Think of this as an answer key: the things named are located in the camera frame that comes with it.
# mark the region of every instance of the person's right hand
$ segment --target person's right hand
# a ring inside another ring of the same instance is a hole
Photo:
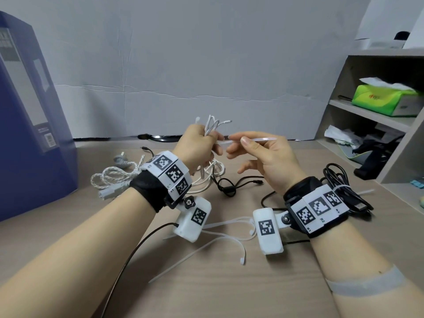
[[[275,137],[277,140],[257,143],[250,138]],[[234,159],[239,155],[250,154],[257,160],[245,161],[237,173],[246,170],[258,170],[279,194],[306,178],[287,139],[268,133],[246,131],[232,134],[228,139],[234,142],[227,148],[227,157]]]

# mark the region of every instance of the green tissue box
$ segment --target green tissue box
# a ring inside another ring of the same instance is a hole
[[[424,96],[415,90],[360,85],[352,104],[392,117],[416,117],[424,107]]]

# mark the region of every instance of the gray band on arm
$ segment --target gray band on arm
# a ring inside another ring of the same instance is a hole
[[[406,279],[402,272],[394,265],[389,271],[374,278],[332,282],[327,280],[331,291],[337,295],[347,297],[368,297],[378,295],[404,285]]]

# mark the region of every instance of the fingernail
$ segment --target fingernail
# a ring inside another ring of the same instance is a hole
[[[248,145],[251,141],[252,141],[252,140],[251,140],[250,138],[247,138],[246,136],[243,136],[243,137],[240,139],[240,142],[241,142],[243,145]]]

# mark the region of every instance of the tissue box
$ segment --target tissue box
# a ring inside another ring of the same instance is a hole
[[[416,117],[424,106],[424,96],[415,90],[360,85],[352,104],[392,117]]]
[[[0,11],[0,221],[77,189],[77,151],[32,27]]]

